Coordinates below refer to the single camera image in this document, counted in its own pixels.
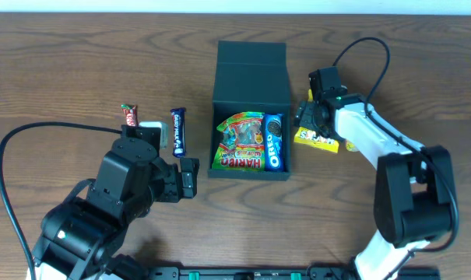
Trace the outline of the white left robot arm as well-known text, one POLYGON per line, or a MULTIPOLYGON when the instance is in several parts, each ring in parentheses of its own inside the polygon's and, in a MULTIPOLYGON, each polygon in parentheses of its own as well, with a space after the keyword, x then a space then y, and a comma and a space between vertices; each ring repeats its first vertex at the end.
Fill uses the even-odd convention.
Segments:
POLYGON ((198 159, 166 163, 159 128, 124 127, 97 177, 79 182, 49 211, 33 249, 36 279, 148 279, 149 270, 119 254, 130 224, 155 202, 197 193, 198 159))

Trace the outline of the dark green cardboard box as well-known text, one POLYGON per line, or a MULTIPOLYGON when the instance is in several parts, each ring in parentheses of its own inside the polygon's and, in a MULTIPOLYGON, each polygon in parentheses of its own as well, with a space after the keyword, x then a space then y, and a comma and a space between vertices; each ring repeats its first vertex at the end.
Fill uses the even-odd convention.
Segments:
POLYGON ((221 40, 213 88, 213 122, 209 164, 221 133, 216 127, 234 114, 257 111, 282 114, 283 171, 255 172, 208 168, 209 178, 286 181, 291 175, 291 92, 285 43, 221 40))

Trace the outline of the green Haribo gummy bag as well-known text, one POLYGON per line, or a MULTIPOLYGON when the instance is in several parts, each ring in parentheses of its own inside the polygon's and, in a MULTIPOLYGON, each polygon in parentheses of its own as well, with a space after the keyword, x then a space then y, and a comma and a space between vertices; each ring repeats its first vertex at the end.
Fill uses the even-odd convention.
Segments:
POLYGON ((246 111, 227 118, 216 128, 221 140, 213 157, 215 170, 260 172, 265 169, 262 122, 264 114, 246 111))

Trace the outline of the red green KitKat bar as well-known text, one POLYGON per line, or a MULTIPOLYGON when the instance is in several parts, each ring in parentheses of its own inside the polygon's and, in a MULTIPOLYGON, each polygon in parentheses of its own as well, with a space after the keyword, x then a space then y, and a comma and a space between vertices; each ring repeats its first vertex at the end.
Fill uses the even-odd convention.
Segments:
POLYGON ((125 114, 125 121, 128 126, 137 127, 138 122, 138 107, 133 104, 122 104, 121 110, 125 114))

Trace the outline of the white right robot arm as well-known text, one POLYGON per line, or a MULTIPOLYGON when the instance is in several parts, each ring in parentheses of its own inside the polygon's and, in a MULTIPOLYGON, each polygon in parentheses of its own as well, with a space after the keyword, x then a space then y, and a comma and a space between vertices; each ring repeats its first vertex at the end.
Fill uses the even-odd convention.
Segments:
POLYGON ((377 230, 344 279, 438 279, 438 270, 407 268, 430 243, 459 227, 452 161, 447 149, 407 138, 359 95, 321 97, 300 103, 295 125, 333 140, 348 140, 376 170, 377 230))

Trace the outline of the yellow sunflower seed bag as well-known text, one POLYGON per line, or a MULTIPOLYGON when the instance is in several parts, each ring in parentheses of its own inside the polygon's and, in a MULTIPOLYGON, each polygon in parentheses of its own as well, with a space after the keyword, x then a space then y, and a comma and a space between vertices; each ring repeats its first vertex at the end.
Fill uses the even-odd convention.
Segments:
POLYGON ((308 90, 308 98, 306 101, 301 101, 297 112, 295 113, 293 125, 298 127, 296 134, 293 137, 293 142, 310 146, 314 149, 320 149, 323 151, 337 153, 339 151, 339 143, 331 138, 324 138, 320 136, 316 131, 309 128, 305 128, 300 125, 300 121, 303 120, 304 112, 308 103, 313 101, 312 91, 308 90))

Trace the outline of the blue Oreo cookie pack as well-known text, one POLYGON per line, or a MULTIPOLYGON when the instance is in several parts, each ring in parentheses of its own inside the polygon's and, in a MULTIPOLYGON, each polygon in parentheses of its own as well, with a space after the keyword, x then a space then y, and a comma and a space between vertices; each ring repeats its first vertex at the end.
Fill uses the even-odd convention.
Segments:
POLYGON ((283 129, 282 114, 265 114, 264 136, 265 136, 265 170, 269 172, 283 171, 283 129))

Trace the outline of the blue Dairy Milk bar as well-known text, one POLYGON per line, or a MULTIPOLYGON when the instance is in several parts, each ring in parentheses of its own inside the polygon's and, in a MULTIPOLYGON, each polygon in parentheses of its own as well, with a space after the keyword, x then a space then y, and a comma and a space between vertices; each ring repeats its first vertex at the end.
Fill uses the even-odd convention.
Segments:
POLYGON ((177 158, 181 158, 186 155, 185 112, 186 109, 184 107, 174 108, 170 110, 174 125, 173 156, 177 158))

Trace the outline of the yellow Mentos jar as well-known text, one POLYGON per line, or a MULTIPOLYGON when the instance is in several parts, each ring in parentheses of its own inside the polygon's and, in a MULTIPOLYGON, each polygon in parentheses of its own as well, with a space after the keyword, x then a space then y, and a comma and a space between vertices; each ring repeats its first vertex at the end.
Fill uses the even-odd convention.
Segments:
POLYGON ((345 141, 346 150, 349 152, 358 152, 359 149, 349 140, 345 141))

